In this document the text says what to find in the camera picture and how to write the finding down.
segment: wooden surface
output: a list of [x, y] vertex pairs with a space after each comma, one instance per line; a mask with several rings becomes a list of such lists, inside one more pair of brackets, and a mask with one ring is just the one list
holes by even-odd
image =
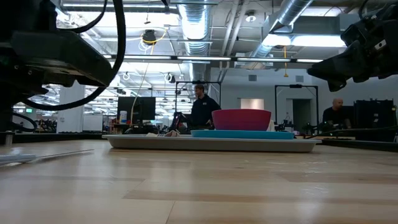
[[5, 153], [94, 153], [0, 168], [1, 224], [396, 224], [398, 154], [122, 151], [107, 141]]

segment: bowl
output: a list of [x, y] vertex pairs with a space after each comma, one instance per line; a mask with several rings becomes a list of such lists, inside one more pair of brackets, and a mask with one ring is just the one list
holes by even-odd
[[212, 112], [217, 130], [267, 131], [271, 112], [254, 109], [229, 109]]

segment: pillar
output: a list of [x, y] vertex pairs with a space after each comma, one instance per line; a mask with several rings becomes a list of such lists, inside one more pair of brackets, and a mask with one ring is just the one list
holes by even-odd
[[[60, 105], [81, 100], [85, 97], [85, 86], [75, 81], [72, 87], [61, 87]], [[80, 133], [83, 131], [83, 115], [84, 105], [69, 110], [58, 112], [57, 133], [73, 132]]]

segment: computer monitor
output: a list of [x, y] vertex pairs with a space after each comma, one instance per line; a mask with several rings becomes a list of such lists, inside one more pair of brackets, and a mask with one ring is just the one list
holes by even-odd
[[[120, 111], [127, 111], [127, 120], [131, 117], [131, 107], [135, 97], [122, 96], [118, 97], [118, 120], [120, 119]], [[134, 105], [133, 123], [138, 120], [155, 120], [155, 97], [139, 97]]]

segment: black cable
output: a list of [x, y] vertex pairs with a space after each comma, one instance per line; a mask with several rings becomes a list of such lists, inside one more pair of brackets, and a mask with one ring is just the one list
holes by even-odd
[[89, 22], [87, 25], [82, 26], [82, 27], [77, 27], [77, 28], [71, 28], [71, 29], [60, 29], [60, 30], [65, 30], [65, 31], [72, 31], [75, 32], [77, 34], [81, 34], [82, 32], [86, 32], [89, 29], [93, 28], [95, 25], [97, 25], [97, 23], [102, 19], [102, 17], [105, 14], [106, 11], [106, 5], [108, 3], [108, 0], [104, 0], [104, 6], [102, 8], [101, 13], [98, 15], [97, 18], [95, 18], [93, 21]]
[[395, 126], [389, 126], [385, 128], [357, 128], [357, 129], [344, 129], [344, 130], [334, 130], [334, 131], [326, 131], [324, 133], [320, 133], [314, 136], [310, 136], [306, 139], [311, 139], [315, 138], [317, 136], [323, 136], [324, 134], [333, 134], [333, 133], [342, 133], [342, 132], [356, 132], [356, 131], [382, 131], [382, 130], [388, 130], [388, 129], [398, 129], [398, 125]]
[[12, 112], [12, 115], [13, 115], [13, 116], [18, 116], [18, 117], [20, 117], [20, 118], [22, 118], [22, 119], [25, 119], [25, 120], [29, 121], [30, 124], [33, 125], [33, 128], [25, 128], [25, 127], [23, 127], [23, 126], [20, 125], [20, 124], [17, 124], [17, 123], [14, 123], [14, 122], [10, 121], [11, 126], [12, 126], [14, 129], [20, 130], [20, 131], [25, 131], [25, 132], [34, 132], [34, 131], [37, 129], [37, 124], [36, 124], [36, 122], [35, 122], [34, 120], [28, 118], [27, 116], [24, 116], [24, 115], [21, 115], [21, 114], [19, 114], [19, 113], [15, 113], [15, 112]]
[[[126, 20], [124, 18], [123, 0], [114, 0], [113, 4], [114, 4], [114, 11], [116, 14], [116, 26], [118, 28], [118, 53], [116, 55], [116, 60], [113, 65], [113, 68], [112, 68], [112, 70], [114, 72], [114, 75], [113, 75], [113, 78], [114, 78], [118, 74], [119, 68], [122, 65], [123, 60], [124, 60], [124, 54], [126, 52]], [[85, 105], [86, 103], [94, 100], [105, 89], [106, 89], [106, 87], [98, 87], [92, 94], [90, 94], [86, 98], [83, 98], [81, 100], [78, 100], [78, 101], [75, 101], [72, 103], [66, 103], [64, 105], [55, 105], [55, 106], [41, 105], [41, 104], [35, 103], [33, 101], [30, 101], [28, 99], [23, 100], [22, 102], [28, 106], [37, 108], [39, 110], [47, 110], [47, 111], [67, 110], [67, 109]]]
[[369, 1], [369, 0], [364, 0], [364, 1], [362, 2], [361, 7], [359, 7], [358, 15], [359, 15], [359, 18], [360, 18], [361, 20], [363, 19], [363, 17], [362, 17], [363, 9], [365, 8], [365, 5], [366, 5], [366, 3], [367, 3], [368, 1]]

